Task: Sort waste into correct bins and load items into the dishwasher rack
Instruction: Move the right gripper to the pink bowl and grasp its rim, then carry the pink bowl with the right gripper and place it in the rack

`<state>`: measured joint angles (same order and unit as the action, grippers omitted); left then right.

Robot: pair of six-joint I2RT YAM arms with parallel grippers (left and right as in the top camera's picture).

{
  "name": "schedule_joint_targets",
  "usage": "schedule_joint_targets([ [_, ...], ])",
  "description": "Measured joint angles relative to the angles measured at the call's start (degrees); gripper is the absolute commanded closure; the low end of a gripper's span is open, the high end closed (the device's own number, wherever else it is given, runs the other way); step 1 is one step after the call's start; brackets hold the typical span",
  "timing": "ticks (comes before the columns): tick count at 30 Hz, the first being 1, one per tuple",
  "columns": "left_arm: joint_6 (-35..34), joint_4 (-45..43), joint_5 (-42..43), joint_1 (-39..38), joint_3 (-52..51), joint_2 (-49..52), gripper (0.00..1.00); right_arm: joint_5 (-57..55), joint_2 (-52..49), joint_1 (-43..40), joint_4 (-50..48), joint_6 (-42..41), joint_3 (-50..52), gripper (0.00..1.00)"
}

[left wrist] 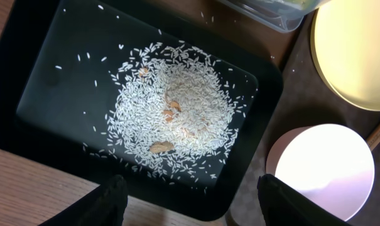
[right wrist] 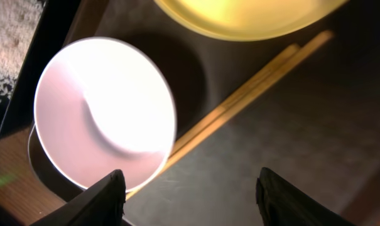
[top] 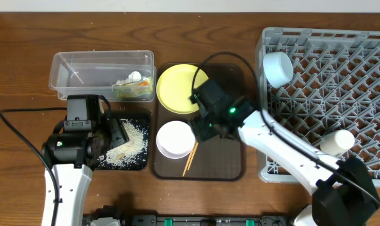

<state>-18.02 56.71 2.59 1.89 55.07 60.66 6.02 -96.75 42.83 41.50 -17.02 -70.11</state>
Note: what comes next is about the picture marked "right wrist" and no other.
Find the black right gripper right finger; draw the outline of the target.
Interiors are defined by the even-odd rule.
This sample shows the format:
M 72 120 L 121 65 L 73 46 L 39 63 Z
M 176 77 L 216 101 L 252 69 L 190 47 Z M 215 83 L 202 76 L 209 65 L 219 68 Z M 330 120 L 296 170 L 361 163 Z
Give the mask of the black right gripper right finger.
M 268 226 L 353 226 L 286 181 L 263 167 L 256 182 L 256 203 Z

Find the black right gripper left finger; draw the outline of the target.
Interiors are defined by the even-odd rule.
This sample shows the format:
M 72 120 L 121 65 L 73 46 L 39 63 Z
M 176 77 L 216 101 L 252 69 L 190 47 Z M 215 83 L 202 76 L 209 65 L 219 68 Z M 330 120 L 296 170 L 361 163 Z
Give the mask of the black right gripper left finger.
M 120 225 L 125 201 L 124 175 L 116 169 L 32 226 Z

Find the white rice bowl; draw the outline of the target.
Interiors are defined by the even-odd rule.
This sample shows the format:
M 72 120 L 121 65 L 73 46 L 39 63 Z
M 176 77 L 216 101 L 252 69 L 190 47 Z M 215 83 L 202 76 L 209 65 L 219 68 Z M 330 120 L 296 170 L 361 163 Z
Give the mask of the white rice bowl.
M 121 170 L 126 191 L 149 183 L 176 138 L 170 87 L 153 61 L 133 45 L 84 38 L 48 62 L 35 91 L 36 133 L 57 171 L 88 189 Z

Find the wooden chopstick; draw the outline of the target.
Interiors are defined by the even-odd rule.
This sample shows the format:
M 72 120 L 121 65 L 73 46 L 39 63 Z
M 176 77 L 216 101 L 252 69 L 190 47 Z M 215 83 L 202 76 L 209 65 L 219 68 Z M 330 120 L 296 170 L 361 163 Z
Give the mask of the wooden chopstick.
M 242 97 L 238 102 L 236 102 L 232 107 L 221 114 L 216 120 L 209 124 L 204 130 L 198 133 L 194 138 L 192 138 L 188 143 L 186 143 L 182 148 L 180 148 L 173 156 L 169 155 L 169 158 L 165 165 L 157 172 L 156 176 L 164 173 L 168 168 L 172 167 L 180 159 L 182 159 L 191 150 L 197 147 L 201 142 L 212 135 L 216 130 L 221 128 L 227 121 L 236 116 L 240 111 L 247 107 L 251 102 L 256 100 L 265 91 L 271 88 L 275 83 L 281 80 L 287 73 L 291 72 L 295 67 L 297 67 L 302 61 L 307 59 L 321 46 L 326 44 L 330 39 L 334 37 L 334 33 L 330 30 L 323 31 L 317 36 L 312 38 L 300 50 L 295 53 L 289 60 L 287 60 L 282 66 L 279 66 L 274 72 L 266 76 L 261 82 L 258 82 L 251 91 L 249 91 L 244 97 Z
M 222 103 L 220 103 L 214 110 L 209 112 L 202 120 L 194 125 L 189 131 L 187 131 L 182 137 L 175 143 L 170 156 L 173 156 L 180 148 L 194 138 L 198 133 L 204 130 L 209 124 L 211 124 L 216 118 L 223 114 L 226 110 L 232 107 L 242 97 L 244 97 L 251 89 L 261 82 L 266 76 L 274 72 L 279 66 L 282 66 L 287 60 L 289 60 L 295 53 L 300 50 L 300 46 L 292 44 L 285 48 L 279 55 L 274 57 L 268 64 L 266 64 L 260 71 L 255 73 L 249 80 L 242 84 L 237 90 L 228 96 Z

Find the yellow plate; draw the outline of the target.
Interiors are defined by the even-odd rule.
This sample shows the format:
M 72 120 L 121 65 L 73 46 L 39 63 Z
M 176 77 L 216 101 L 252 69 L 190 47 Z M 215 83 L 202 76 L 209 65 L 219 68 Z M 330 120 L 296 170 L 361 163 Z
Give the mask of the yellow plate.
M 182 26 L 226 41 L 259 41 L 303 29 L 347 0 L 155 0 Z

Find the rice pile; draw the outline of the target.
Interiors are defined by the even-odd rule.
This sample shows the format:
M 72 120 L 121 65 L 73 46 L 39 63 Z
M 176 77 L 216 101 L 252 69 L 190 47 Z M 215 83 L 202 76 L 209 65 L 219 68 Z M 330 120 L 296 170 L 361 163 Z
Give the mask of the rice pile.
M 11 99 L 43 1 L 0 0 L 0 105 Z

